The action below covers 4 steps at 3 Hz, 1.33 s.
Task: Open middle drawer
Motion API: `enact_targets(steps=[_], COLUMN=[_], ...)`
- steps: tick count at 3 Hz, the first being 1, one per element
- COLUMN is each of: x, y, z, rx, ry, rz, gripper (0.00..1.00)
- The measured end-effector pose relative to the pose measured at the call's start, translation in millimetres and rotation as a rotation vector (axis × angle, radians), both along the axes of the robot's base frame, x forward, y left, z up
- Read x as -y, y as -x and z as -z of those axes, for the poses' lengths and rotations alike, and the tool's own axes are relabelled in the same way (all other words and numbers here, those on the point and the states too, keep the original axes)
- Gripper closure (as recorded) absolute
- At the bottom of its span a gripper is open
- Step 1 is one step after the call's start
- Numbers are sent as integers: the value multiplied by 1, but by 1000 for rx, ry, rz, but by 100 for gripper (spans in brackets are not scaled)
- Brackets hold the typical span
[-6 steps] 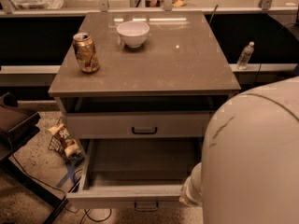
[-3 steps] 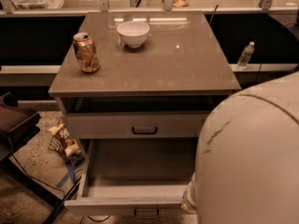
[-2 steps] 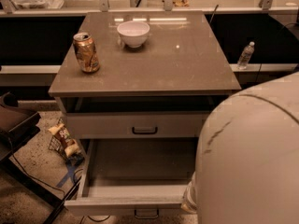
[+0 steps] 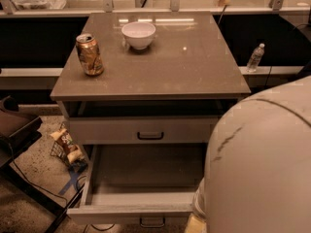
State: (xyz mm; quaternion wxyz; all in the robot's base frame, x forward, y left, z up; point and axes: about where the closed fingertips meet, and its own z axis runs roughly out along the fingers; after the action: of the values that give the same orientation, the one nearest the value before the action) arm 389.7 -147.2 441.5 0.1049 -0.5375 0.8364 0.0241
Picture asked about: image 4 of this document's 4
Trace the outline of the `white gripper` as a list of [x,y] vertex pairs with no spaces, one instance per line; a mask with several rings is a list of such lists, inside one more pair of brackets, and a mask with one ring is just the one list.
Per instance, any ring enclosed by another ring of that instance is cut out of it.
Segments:
[[202,218],[206,218],[204,180],[201,180],[194,193],[191,206],[195,215],[189,216],[184,233],[207,233],[206,222],[202,220]]

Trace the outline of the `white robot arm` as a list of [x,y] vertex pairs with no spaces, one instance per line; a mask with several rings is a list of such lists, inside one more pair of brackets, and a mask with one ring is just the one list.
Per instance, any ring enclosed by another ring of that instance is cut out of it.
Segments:
[[311,233],[311,77],[223,115],[185,233]]

